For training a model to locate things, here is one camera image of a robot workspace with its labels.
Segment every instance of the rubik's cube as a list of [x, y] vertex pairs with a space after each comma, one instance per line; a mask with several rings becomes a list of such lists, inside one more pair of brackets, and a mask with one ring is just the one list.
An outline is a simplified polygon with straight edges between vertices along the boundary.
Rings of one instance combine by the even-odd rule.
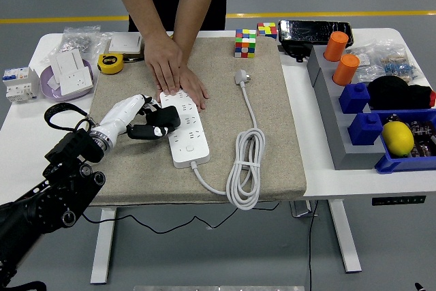
[[258, 35], [265, 35], [277, 39], [277, 27], [275, 23], [258, 23]]
[[256, 30], [237, 29], [234, 40], [236, 58], [254, 58], [256, 47]]

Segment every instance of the white robotic hand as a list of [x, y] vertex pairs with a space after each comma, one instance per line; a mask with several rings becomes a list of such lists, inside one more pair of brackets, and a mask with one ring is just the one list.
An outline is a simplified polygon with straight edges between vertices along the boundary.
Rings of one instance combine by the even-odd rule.
[[91, 129], [90, 136], [103, 149], [111, 151], [116, 144], [116, 138], [127, 131], [127, 125], [145, 105], [145, 96], [134, 95], [116, 103], [97, 127]]
[[[130, 125], [137, 114], [146, 115], [146, 125]], [[121, 134], [127, 132], [130, 138], [154, 140], [166, 136], [179, 125], [175, 108], [162, 109], [152, 97], [134, 95], [116, 103], [89, 135], [107, 154]]]

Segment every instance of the black pouch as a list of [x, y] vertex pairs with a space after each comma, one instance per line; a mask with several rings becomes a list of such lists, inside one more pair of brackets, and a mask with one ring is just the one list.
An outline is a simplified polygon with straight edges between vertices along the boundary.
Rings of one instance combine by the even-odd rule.
[[354, 43], [348, 22], [327, 20], [281, 20], [277, 29], [279, 41], [286, 53], [301, 63], [311, 54], [314, 44], [327, 45], [330, 35], [340, 31], [348, 35], [347, 47]]

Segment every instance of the orange cup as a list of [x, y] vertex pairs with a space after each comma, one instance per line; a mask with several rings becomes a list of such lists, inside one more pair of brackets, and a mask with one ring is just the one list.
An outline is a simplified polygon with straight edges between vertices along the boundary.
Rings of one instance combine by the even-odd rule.
[[348, 35], [344, 32], [335, 31], [328, 39], [324, 58], [328, 61], [339, 61], [348, 42]]
[[348, 85], [356, 73], [360, 64], [359, 57], [353, 54], [346, 54], [341, 57], [336, 71], [333, 74], [333, 82], [344, 87]]

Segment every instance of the robotic arm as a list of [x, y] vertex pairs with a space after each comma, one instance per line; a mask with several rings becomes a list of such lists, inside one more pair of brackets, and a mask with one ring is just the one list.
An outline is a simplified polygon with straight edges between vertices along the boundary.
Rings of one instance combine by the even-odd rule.
[[[56, 113], [66, 110], [85, 118], [74, 129], [50, 122]], [[145, 125], [131, 125], [137, 114], [145, 115]], [[130, 138], [155, 140], [180, 125], [175, 107], [161, 108], [144, 95], [115, 104], [99, 125], [68, 103], [50, 107], [44, 118], [49, 126], [69, 133], [46, 154], [50, 164], [43, 172], [45, 180], [16, 201], [0, 206], [0, 290], [9, 284], [41, 235], [72, 227], [103, 187], [104, 174], [93, 172], [86, 162], [100, 162], [115, 147], [117, 137], [126, 132]], [[87, 131], [79, 128], [85, 121], [89, 123]]]

